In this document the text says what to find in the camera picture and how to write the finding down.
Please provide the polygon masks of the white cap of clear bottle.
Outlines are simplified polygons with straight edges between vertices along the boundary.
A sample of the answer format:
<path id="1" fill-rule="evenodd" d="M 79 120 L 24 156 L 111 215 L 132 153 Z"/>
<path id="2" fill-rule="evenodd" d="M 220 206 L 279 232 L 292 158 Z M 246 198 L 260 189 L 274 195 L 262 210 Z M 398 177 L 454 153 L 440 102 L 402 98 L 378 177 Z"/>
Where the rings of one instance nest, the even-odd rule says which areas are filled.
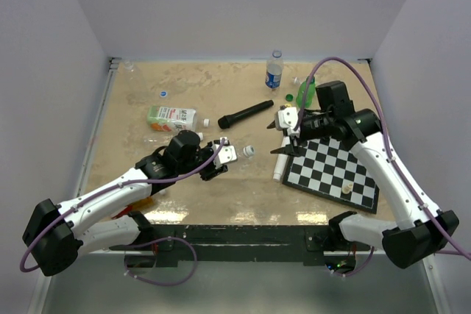
<path id="1" fill-rule="evenodd" d="M 250 158 L 255 155 L 255 148 L 253 146 L 245 146 L 242 152 L 245 157 Z"/>

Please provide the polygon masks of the clear plastic bottle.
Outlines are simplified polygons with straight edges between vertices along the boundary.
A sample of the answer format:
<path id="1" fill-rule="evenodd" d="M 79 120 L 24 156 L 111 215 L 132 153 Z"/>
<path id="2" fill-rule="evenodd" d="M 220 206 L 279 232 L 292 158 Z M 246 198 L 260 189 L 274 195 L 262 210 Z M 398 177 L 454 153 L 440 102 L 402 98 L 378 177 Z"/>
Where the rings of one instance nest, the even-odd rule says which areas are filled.
<path id="1" fill-rule="evenodd" d="M 247 145 L 236 150 L 238 161 L 241 163 L 250 162 L 255 156 L 255 148 L 252 145 Z"/>

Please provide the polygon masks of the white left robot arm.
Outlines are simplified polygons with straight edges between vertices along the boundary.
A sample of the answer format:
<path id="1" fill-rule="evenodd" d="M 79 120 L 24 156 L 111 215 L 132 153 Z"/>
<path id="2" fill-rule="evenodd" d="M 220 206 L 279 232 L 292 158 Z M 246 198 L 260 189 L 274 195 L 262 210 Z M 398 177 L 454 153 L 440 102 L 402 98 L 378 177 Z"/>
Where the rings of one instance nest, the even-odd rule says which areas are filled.
<path id="1" fill-rule="evenodd" d="M 21 271 L 39 269 L 44 276 L 54 276 L 82 255 L 101 248 L 147 248 L 152 227 L 140 213 L 111 221 L 106 218 L 194 174 L 209 181 L 227 172 L 228 164 L 237 160 L 227 138 L 206 146 L 200 143 L 197 133 L 183 130 L 96 190 L 58 204 L 51 199 L 39 202 L 22 236 L 27 249 L 20 261 Z"/>

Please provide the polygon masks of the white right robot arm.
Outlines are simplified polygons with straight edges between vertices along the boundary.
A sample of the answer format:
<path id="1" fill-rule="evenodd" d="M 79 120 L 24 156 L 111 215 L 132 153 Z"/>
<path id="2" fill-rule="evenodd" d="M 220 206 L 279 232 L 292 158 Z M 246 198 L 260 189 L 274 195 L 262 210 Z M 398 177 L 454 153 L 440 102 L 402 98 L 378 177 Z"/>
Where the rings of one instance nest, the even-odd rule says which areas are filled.
<path id="1" fill-rule="evenodd" d="M 386 197 L 394 221 L 345 212 L 330 219 L 329 244 L 338 250 L 358 242 L 385 251 L 398 267 L 410 265 L 442 250 L 459 225 L 457 215 L 443 211 L 407 171 L 385 141 L 386 130 L 370 109 L 355 110 L 346 85 L 339 80 L 316 88 L 318 110 L 300 112 L 281 107 L 269 128 L 289 139 L 276 154 L 297 157 L 308 141 L 333 138 L 365 167 Z"/>

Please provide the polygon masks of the green plastic bottle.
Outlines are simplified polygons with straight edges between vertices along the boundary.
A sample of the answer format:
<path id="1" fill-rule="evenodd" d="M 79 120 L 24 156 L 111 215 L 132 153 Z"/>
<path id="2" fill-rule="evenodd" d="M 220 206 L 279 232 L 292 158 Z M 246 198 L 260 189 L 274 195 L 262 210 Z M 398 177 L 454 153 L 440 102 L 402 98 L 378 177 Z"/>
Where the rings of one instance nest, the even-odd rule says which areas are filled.
<path id="1" fill-rule="evenodd" d="M 314 100 L 314 96 L 316 95 L 316 79 L 313 77 L 311 79 L 310 85 L 306 85 L 308 80 L 308 77 L 306 77 L 305 80 L 302 81 L 302 83 L 299 85 L 298 92 L 297 92 L 297 97 L 296 97 L 296 103 L 299 108 L 302 106 L 302 100 L 305 95 L 305 105 L 304 108 L 309 108 L 312 105 L 312 102 Z"/>

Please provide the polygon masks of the clear crushed bottle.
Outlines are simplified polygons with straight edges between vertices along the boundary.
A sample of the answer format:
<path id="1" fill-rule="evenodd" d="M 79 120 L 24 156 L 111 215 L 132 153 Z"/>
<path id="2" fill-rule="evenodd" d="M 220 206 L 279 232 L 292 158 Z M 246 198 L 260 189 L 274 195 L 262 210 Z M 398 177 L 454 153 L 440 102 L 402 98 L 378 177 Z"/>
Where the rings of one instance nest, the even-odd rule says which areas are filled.
<path id="1" fill-rule="evenodd" d="M 141 143 L 143 146 L 155 148 L 167 146 L 171 143 L 198 146 L 202 142 L 202 137 L 202 134 L 190 130 L 183 130 L 176 134 L 156 132 L 145 135 L 141 138 Z"/>

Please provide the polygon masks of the clear bottle lying right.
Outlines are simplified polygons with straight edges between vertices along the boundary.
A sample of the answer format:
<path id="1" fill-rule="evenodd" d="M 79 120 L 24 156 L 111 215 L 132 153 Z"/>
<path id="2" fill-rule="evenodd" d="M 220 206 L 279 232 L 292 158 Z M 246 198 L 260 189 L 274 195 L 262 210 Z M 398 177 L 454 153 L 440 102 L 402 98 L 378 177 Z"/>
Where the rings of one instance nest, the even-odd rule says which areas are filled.
<path id="1" fill-rule="evenodd" d="M 296 76 L 292 79 L 292 84 L 297 87 L 299 87 L 303 82 L 305 82 L 305 78 L 302 77 Z"/>

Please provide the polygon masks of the green tea label bottle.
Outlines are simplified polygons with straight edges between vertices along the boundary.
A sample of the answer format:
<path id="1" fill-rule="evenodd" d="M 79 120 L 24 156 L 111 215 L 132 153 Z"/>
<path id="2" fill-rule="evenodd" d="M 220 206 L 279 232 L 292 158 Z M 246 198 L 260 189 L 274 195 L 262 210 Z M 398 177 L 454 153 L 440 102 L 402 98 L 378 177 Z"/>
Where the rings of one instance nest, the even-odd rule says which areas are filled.
<path id="1" fill-rule="evenodd" d="M 146 122 L 157 132 L 197 131 L 198 128 L 210 126 L 209 118 L 198 118 L 197 111 L 191 108 L 151 106 Z"/>

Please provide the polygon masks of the blue label water bottle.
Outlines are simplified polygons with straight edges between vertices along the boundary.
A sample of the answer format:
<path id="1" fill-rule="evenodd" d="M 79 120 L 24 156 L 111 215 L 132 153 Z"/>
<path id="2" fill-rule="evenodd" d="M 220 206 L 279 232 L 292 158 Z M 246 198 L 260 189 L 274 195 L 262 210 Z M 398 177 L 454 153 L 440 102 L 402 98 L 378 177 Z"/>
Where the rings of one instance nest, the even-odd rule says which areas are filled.
<path id="1" fill-rule="evenodd" d="M 278 89 L 283 73 L 283 54 L 281 50 L 274 50 L 271 57 L 266 61 L 265 84 L 271 90 Z"/>

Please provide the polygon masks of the gold label drink bottle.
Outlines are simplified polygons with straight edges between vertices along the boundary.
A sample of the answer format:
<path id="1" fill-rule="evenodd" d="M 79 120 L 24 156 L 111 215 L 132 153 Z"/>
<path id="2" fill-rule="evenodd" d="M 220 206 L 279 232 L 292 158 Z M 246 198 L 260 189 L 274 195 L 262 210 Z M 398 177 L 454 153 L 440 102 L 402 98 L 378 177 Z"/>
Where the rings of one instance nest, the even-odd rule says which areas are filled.
<path id="1" fill-rule="evenodd" d="M 147 208 L 150 208 L 155 204 L 154 198 L 152 196 L 149 196 L 145 199 L 141 199 L 139 201 L 135 201 L 131 204 L 128 204 L 126 207 L 124 207 L 122 210 L 120 210 L 117 213 L 114 213 L 111 215 L 112 219 L 120 218 L 123 215 L 126 215 L 132 211 L 142 211 Z"/>

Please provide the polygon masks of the clear bottle back left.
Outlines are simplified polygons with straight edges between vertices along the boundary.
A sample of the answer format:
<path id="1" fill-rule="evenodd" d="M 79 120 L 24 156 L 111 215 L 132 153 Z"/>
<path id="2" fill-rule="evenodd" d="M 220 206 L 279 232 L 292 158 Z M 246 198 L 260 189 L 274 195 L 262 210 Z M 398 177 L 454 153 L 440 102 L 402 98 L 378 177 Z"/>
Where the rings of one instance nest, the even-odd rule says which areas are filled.
<path id="1" fill-rule="evenodd" d="M 130 92 L 137 99 L 145 100 L 149 91 L 146 86 L 146 80 L 140 68 L 130 60 L 125 60 L 123 62 L 123 67 L 125 79 L 129 86 Z"/>

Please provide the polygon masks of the white microphone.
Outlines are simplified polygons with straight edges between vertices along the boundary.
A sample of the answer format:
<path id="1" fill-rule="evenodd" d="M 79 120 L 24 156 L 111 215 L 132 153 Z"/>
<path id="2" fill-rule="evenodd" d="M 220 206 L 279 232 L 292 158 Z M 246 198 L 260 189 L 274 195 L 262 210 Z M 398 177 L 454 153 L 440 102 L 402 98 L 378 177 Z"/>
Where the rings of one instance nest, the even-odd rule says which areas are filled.
<path id="1" fill-rule="evenodd" d="M 289 137 L 284 137 L 280 146 L 281 149 L 284 149 L 284 147 L 288 145 L 289 143 L 290 143 Z M 286 154 L 277 155 L 277 161 L 275 163 L 275 168 L 273 172 L 273 180 L 279 182 L 282 179 L 287 161 L 288 161 L 288 155 Z"/>

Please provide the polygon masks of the black microphone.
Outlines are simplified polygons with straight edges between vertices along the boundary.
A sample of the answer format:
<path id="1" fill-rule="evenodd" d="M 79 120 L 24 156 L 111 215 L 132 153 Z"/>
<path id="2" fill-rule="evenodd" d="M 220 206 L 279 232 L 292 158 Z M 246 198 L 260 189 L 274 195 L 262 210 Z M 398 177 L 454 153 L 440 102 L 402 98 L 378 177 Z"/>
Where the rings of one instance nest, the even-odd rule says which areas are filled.
<path id="1" fill-rule="evenodd" d="M 236 113 L 224 115 L 218 120 L 218 126 L 221 129 L 229 129 L 231 126 L 238 123 L 239 121 L 243 121 L 251 116 L 263 112 L 264 110 L 269 109 L 273 105 L 274 102 L 272 100 L 263 101 Z"/>

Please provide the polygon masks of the cream chess piece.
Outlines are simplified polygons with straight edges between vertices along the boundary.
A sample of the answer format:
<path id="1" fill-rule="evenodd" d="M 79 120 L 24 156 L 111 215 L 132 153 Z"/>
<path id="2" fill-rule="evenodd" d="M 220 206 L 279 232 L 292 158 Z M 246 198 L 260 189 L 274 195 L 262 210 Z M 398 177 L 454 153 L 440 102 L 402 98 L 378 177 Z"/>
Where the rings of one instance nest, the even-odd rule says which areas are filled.
<path id="1" fill-rule="evenodd" d="M 354 187 L 353 183 L 346 184 L 342 187 L 341 192 L 343 194 L 351 193 L 353 191 L 353 187 Z"/>

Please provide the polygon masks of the aluminium frame rail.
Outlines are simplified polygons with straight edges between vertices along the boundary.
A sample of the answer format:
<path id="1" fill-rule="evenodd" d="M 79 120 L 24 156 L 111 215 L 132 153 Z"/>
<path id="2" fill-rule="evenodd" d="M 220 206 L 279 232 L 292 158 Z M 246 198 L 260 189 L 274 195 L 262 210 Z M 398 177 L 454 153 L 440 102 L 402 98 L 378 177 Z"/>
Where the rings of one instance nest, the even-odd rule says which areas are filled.
<path id="1" fill-rule="evenodd" d="M 451 314 L 450 303 L 448 301 L 445 285 L 440 277 L 439 268 L 433 255 L 426 257 L 423 261 L 426 277 L 431 288 L 434 304 L 437 313 Z"/>

